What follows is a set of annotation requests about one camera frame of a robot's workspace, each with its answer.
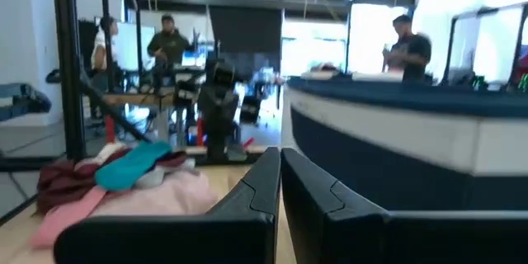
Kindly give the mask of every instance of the navy blue panel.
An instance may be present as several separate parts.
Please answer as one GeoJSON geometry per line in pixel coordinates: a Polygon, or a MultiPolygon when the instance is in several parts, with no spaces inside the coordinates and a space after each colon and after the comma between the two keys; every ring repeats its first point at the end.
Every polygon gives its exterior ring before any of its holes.
{"type": "Polygon", "coordinates": [[[310,95],[439,114],[527,118],[523,93],[476,92],[458,87],[431,87],[396,82],[353,82],[351,79],[291,78],[288,86],[310,95]]]}
{"type": "Polygon", "coordinates": [[[306,157],[386,210],[462,209],[464,174],[353,138],[294,108],[291,122],[306,157]]]}
{"type": "Polygon", "coordinates": [[[387,210],[528,210],[527,176],[471,177],[341,133],[294,108],[291,122],[306,157],[387,210]]]}

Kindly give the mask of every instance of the black backdrop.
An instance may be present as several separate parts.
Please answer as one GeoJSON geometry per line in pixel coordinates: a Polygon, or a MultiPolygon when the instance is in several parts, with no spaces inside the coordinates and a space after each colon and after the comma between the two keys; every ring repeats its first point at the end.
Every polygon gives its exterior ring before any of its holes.
{"type": "Polygon", "coordinates": [[[282,11],[240,7],[210,7],[214,37],[221,52],[281,50],[282,11]]]}

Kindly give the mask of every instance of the dark jacket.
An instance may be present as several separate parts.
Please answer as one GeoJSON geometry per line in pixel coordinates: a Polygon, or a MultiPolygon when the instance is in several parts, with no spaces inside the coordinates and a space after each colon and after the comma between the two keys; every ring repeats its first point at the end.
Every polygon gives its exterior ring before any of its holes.
{"type": "Polygon", "coordinates": [[[183,52],[192,50],[192,45],[178,30],[175,30],[171,34],[161,31],[154,35],[148,44],[147,51],[148,54],[154,56],[154,53],[159,49],[163,49],[163,52],[167,56],[167,61],[163,62],[167,62],[169,65],[181,64],[183,52]]]}

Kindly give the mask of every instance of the window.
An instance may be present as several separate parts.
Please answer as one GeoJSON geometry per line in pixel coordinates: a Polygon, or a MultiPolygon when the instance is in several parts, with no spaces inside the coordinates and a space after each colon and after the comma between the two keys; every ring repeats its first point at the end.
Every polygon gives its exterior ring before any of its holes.
{"type": "Polygon", "coordinates": [[[344,70],[347,25],[340,22],[285,20],[282,24],[280,73],[298,76],[331,63],[344,70]]]}
{"type": "Polygon", "coordinates": [[[393,19],[407,12],[404,7],[352,5],[348,69],[360,73],[382,72],[384,47],[398,41],[393,19]]]}

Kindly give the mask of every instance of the red object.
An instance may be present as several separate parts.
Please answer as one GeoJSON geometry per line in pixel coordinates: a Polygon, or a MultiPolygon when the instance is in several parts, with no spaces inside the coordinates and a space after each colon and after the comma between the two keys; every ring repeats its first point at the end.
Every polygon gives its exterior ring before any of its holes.
{"type": "Polygon", "coordinates": [[[247,149],[248,146],[250,146],[252,143],[255,142],[255,139],[253,137],[251,137],[248,141],[246,141],[246,143],[243,145],[243,148],[247,149]]]}
{"type": "Polygon", "coordinates": [[[116,141],[116,124],[108,115],[105,116],[106,142],[114,143],[116,141]]]}
{"type": "Polygon", "coordinates": [[[196,121],[196,145],[204,146],[204,130],[202,129],[202,121],[199,117],[196,121]]]}

